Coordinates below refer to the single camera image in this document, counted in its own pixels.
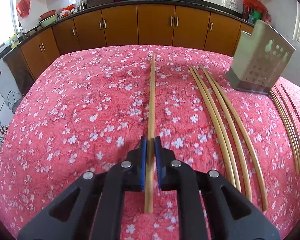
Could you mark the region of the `wooden chopstick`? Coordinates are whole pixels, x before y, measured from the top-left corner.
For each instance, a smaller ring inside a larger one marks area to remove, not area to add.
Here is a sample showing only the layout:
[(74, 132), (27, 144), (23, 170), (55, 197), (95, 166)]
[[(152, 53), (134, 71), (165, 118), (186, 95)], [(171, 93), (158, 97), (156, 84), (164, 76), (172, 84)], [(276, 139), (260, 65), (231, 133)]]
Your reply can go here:
[(291, 104), (291, 106), (293, 107), (294, 112), (295, 112), (295, 114), (296, 114), (296, 116), (297, 116), (297, 119), (298, 119), (298, 121), (299, 121), (299, 123), (300, 123), (300, 115), (299, 115), (298, 110), (296, 109), (296, 107), (295, 107), (295, 105), (294, 105), (293, 100), (291, 99), (290, 95), (289, 95), (288, 92), (286, 91), (285, 87), (284, 87), (283, 85), (281, 85), (281, 87), (282, 87), (283, 91), (285, 92), (285, 94), (286, 94), (288, 100), (290, 101), (290, 104)]
[(145, 178), (145, 206), (144, 212), (153, 212), (153, 180), (154, 180), (154, 138), (155, 138), (155, 53), (152, 54), (149, 90), (149, 116), (147, 130), (147, 159)]
[(300, 174), (300, 135), (298, 134), (292, 113), (276, 85), (272, 87), (269, 92), (269, 96), (273, 100), (287, 131), (290, 147), (294, 157), (296, 174)]
[(223, 156), (223, 161), (224, 161), (224, 165), (225, 165), (225, 170), (226, 170), (226, 174), (228, 177), (228, 180), (230, 181), (230, 183), (232, 183), (232, 185), (236, 186), (236, 182), (235, 182), (235, 177), (234, 177), (234, 173), (233, 173), (233, 169), (232, 169), (232, 165), (231, 165), (231, 161), (230, 161), (230, 155), (228, 152), (228, 148), (226, 146), (223, 134), (221, 132), (221, 127), (219, 125), (219, 122), (217, 120), (217, 116), (215, 115), (215, 111), (213, 110), (213, 107), (211, 105), (210, 100), (207, 97), (207, 94), (204, 92), (203, 86), (201, 85), (198, 77), (196, 76), (196, 74), (194, 73), (194, 70), (192, 67), (189, 68), (190, 72), (199, 88), (200, 94), (203, 98), (203, 101), (207, 107), (207, 111), (209, 113), (209, 116), (211, 118), (213, 127), (215, 129), (215, 132), (217, 134), (217, 139), (219, 141), (219, 145), (221, 148), (221, 152), (222, 152), (222, 156)]
[(234, 154), (233, 154), (233, 151), (232, 151), (232, 146), (230, 144), (230, 140), (229, 140), (228, 134), (227, 134), (227, 132), (225, 130), (225, 127), (224, 127), (223, 121), (221, 119), (220, 113), (219, 113), (219, 111), (218, 111), (218, 109), (216, 107), (216, 104), (215, 104), (212, 96), (209, 93), (208, 88), (204, 84), (203, 80), (200, 78), (200, 75), (198, 74), (196, 68), (194, 68), (194, 67), (192, 67), (192, 68), (194, 70), (194, 73), (198, 77), (201, 85), (203, 86), (204, 92), (207, 94), (207, 97), (208, 97), (208, 99), (211, 102), (213, 110), (215, 111), (215, 115), (217, 116), (217, 120), (218, 120), (219, 125), (221, 127), (221, 132), (223, 134), (223, 137), (224, 137), (224, 140), (225, 140), (225, 143), (226, 143), (226, 146), (228, 148), (229, 155), (230, 155), (230, 161), (231, 161), (231, 165), (232, 165), (232, 169), (233, 169), (233, 173), (234, 173), (234, 177), (235, 177), (235, 182), (236, 182), (235, 188), (238, 189), (239, 192), (241, 192), (241, 184), (240, 184), (240, 179), (239, 179), (239, 175), (238, 175), (238, 170), (237, 170), (236, 162), (235, 162), (235, 159), (234, 159)]
[(276, 109), (280, 115), (280, 118), (283, 122), (283, 125), (286, 129), (286, 132), (287, 132), (287, 135), (288, 135), (288, 139), (289, 139), (289, 144), (290, 144), (290, 147), (292, 149), (292, 154), (293, 154), (293, 157), (294, 157), (294, 163), (295, 163), (295, 170), (296, 170), (296, 174), (300, 174), (299, 172), (299, 159), (298, 159), (298, 149), (296, 147), (296, 140), (293, 136), (293, 130), (292, 130), (292, 126), (288, 120), (288, 117), (285, 113), (285, 110), (283, 109), (282, 105), (281, 105), (281, 102), (278, 100), (276, 94), (271, 90), (269, 92), (269, 96), (270, 98), (273, 100), (275, 106), (276, 106)]
[(245, 193), (246, 193), (246, 197), (252, 201), (252, 194), (251, 194), (251, 185), (250, 185), (250, 179), (249, 179), (249, 173), (248, 173), (248, 167), (247, 167), (247, 163), (245, 161), (245, 157), (244, 157), (244, 152), (243, 152), (243, 148), (237, 133), (237, 130), (235, 128), (235, 124), (232, 120), (231, 114), (229, 112), (229, 107), (226, 105), (225, 99), (221, 94), (221, 90), (219, 88), (217, 88), (216, 83), (213, 81), (212, 77), (210, 76), (210, 74), (204, 69), (204, 67), (201, 65), (200, 66), (202, 71), (204, 72), (204, 74), (206, 75), (213, 91), (215, 92), (218, 101), (223, 109), (223, 112), (225, 114), (226, 120), (229, 124), (229, 128), (230, 131), (232, 133), (232, 137), (234, 139), (235, 145), (236, 145), (236, 149), (237, 149), (237, 153), (238, 153), (238, 157), (239, 157), (239, 161), (240, 161), (240, 165), (242, 168), (242, 173), (243, 173), (243, 180), (244, 180), (244, 185), (245, 185)]
[(278, 87), (276, 85), (274, 86), (274, 88), (276, 89), (279, 97), (281, 98), (281, 100), (282, 100), (282, 102), (283, 102), (283, 104), (285, 106), (285, 113), (288, 114), (288, 116), (289, 116), (289, 122), (290, 122), (291, 126), (293, 127), (293, 136), (294, 136), (294, 138), (296, 140), (296, 147), (298, 149), (298, 159), (299, 159), (299, 166), (300, 166), (300, 135), (298, 133), (295, 121), (293, 119), (293, 115), (292, 115), (292, 113), (291, 113), (291, 111), (290, 111), (290, 109), (289, 109), (289, 107), (288, 107), (288, 105), (287, 105), (287, 103), (286, 103), (283, 95), (281, 94), (280, 90), (278, 89)]
[(261, 166), (260, 163), (258, 161), (258, 157), (256, 154), (256, 151), (253, 147), (253, 144), (250, 140), (249, 134), (247, 132), (247, 130), (245, 129), (243, 122), (241, 120), (241, 118), (239, 117), (238, 113), (236, 112), (235, 108), (233, 107), (231, 101), (229, 100), (229, 98), (227, 97), (226, 93), (223, 91), (223, 89), (221, 88), (221, 86), (217, 83), (217, 81), (205, 70), (205, 68), (201, 65), (201, 68), (203, 70), (203, 72), (205, 74), (208, 74), (209, 78), (213, 81), (213, 83), (215, 84), (215, 86), (217, 87), (218, 91), (220, 92), (223, 100), (225, 101), (226, 105), (228, 106), (228, 108), (230, 109), (232, 115), (234, 116), (234, 119), (236, 120), (239, 129), (242, 132), (242, 135), (244, 137), (245, 143), (247, 145), (247, 148), (249, 149), (250, 155), (251, 155), (251, 159), (254, 163), (254, 167), (256, 170), (256, 174), (257, 174), (257, 178), (258, 178), (258, 183), (259, 183), (259, 187), (260, 187), (260, 193), (261, 193), (261, 197), (262, 197), (262, 204), (263, 204), (263, 211), (267, 211), (268, 209), (268, 201), (267, 201), (267, 191), (266, 191), (266, 186), (265, 186), (265, 182), (264, 182), (264, 177), (262, 174), (262, 170), (261, 170)]

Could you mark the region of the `lower wooden kitchen cabinets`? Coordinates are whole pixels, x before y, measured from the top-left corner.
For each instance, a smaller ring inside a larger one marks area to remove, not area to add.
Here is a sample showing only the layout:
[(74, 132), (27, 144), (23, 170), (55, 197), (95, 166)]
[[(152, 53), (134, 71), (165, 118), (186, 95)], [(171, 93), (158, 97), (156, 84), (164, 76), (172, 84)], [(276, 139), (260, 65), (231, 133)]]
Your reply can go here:
[(94, 10), (41, 29), (3, 61), (16, 79), (37, 79), (59, 56), (119, 45), (167, 45), (233, 55), (241, 31), (253, 26), (219, 12), (167, 4)]

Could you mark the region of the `perforated metal utensil holder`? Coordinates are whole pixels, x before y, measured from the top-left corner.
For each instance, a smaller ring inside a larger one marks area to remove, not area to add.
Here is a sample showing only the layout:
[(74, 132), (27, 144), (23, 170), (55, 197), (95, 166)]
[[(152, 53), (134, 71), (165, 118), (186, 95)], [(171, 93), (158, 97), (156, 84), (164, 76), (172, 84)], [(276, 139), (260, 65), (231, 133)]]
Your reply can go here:
[(294, 51), (279, 32), (258, 20), (251, 34), (241, 32), (226, 77), (235, 90), (268, 95)]

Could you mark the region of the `red floral tablecloth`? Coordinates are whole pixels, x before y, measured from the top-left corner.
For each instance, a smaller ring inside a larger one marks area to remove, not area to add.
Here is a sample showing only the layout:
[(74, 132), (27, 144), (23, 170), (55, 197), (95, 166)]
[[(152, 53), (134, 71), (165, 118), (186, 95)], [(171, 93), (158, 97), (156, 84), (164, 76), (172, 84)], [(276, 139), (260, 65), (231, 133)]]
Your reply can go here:
[(285, 237), (300, 219), (300, 174), (270, 98), (236, 91), (232, 58), (168, 46), (121, 46), (60, 56), (18, 107), (0, 152), (0, 220), (19, 230), (85, 171), (125, 159), (147, 133), (156, 61), (155, 133), (194, 170), (224, 173), (218, 139), (190, 67), (223, 88), (253, 143), (267, 189), (266, 217)]

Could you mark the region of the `red bag with bottles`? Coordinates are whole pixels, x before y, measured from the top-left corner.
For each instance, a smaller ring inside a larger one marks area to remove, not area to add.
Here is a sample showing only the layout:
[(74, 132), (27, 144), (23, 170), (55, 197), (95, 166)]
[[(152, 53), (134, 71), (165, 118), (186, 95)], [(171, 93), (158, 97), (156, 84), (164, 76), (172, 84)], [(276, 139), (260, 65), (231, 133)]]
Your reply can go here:
[(255, 24), (257, 20), (262, 20), (267, 24), (272, 22), (268, 9), (258, 0), (243, 0), (242, 17), (251, 24)]

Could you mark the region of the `black countertop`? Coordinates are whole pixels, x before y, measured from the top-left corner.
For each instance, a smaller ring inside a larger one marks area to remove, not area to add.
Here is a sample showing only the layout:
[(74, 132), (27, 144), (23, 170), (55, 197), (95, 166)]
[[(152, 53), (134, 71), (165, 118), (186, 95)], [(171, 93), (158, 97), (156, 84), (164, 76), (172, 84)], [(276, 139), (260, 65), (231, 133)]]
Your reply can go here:
[[(114, 3), (108, 3), (108, 4), (98, 5), (98, 6), (95, 6), (95, 7), (91, 7), (91, 8), (82, 10), (82, 11), (74, 13), (74, 14), (72, 14), (70, 16), (67, 16), (67, 17), (64, 17), (64, 18), (59, 18), (59, 19), (55, 20), (52, 24), (48, 25), (47, 27), (50, 27), (54, 23), (57, 23), (57, 22), (59, 22), (61, 20), (65, 20), (67, 18), (83, 14), (85, 12), (90, 12), (90, 11), (100, 10), (100, 9), (106, 9), (106, 8), (111, 8), (111, 7), (118, 7), (118, 6), (121, 6), (121, 5), (129, 5), (129, 4), (167, 4), (167, 5), (179, 5), (179, 6), (190, 7), (190, 8), (194, 8), (194, 9), (202, 9), (202, 10), (207, 10), (207, 11), (219, 12), (219, 13), (224, 14), (226, 16), (230, 16), (230, 17), (234, 17), (234, 18), (237, 18), (239, 20), (242, 20), (245, 23), (249, 23), (246, 20), (244, 20), (241, 17), (241, 15), (239, 13), (237, 13), (237, 12), (234, 12), (234, 11), (232, 11), (230, 9), (223, 8), (221, 6), (218, 6), (218, 5), (209, 3), (209, 2), (205, 2), (205, 1), (201, 1), (201, 0), (198, 0), (198, 1), (194, 2), (194, 3), (192, 3), (192, 2), (186, 2), (186, 1), (182, 1), (182, 0), (126, 0), (126, 1), (121, 1), (121, 2), (114, 2)], [(19, 44), (17, 46), (19, 46), (27, 38), (20, 40)]]

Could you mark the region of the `yellow detergent bottle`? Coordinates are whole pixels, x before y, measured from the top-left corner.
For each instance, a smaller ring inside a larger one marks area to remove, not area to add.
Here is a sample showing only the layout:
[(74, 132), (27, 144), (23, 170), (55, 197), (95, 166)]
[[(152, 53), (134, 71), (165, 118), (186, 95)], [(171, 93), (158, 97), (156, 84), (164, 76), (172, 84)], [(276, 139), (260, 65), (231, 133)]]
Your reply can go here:
[(14, 49), (18, 44), (19, 44), (19, 37), (18, 34), (15, 33), (13, 36), (10, 37), (11, 49)]

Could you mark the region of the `green and red basins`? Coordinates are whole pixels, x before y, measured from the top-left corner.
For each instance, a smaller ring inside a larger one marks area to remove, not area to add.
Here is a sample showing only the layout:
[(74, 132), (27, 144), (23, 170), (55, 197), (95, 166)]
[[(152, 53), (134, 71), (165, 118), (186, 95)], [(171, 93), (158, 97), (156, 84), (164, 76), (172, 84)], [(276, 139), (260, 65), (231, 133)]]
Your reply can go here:
[(38, 24), (42, 27), (45, 28), (48, 25), (52, 24), (55, 20), (58, 18), (58, 14), (56, 13), (57, 10), (50, 10), (40, 16), (42, 19)]

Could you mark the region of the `red plastic bag on wall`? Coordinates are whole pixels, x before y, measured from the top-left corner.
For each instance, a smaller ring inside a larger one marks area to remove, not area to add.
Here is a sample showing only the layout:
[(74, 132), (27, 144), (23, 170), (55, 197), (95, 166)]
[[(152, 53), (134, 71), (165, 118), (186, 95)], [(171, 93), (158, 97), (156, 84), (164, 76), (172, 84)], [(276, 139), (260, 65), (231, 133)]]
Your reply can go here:
[(30, 13), (31, 7), (31, 0), (20, 0), (17, 5), (16, 9), (21, 18), (26, 18)]

